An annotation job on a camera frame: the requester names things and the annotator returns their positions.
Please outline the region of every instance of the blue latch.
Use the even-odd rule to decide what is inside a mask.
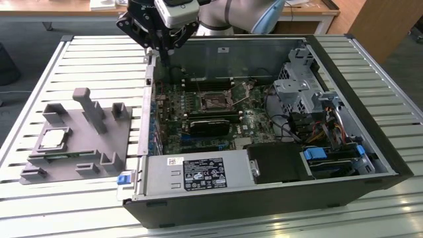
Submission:
[[[305,151],[305,157],[306,157],[306,160],[326,159],[327,155],[323,148],[315,147],[315,148],[309,148]]]
[[[357,151],[361,155],[365,155],[366,154],[366,151],[365,151],[365,147],[362,145],[358,145],[357,146]]]
[[[118,176],[118,185],[131,184],[131,175],[119,175]]]

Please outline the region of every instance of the power supply label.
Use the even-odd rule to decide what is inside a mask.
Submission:
[[[223,158],[185,161],[185,189],[198,191],[227,187]]]

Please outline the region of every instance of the motherboard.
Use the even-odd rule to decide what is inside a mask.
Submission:
[[[251,79],[187,79],[156,85],[163,154],[243,149],[277,140],[265,111],[266,85]]]

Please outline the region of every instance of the robotic arm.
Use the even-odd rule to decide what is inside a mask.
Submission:
[[[169,55],[198,35],[227,35],[231,26],[254,34],[269,34],[285,0],[130,0],[128,11],[118,27],[144,47],[161,55],[165,66]]]

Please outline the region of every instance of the metal rail table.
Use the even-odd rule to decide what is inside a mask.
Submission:
[[[415,177],[349,206],[148,230],[122,207],[116,178],[22,185],[47,103],[78,108],[75,87],[103,105],[134,107],[127,169],[136,166],[142,123],[143,49],[127,36],[62,41],[0,149],[2,237],[415,237],[423,233],[423,115],[354,39],[318,36]]]

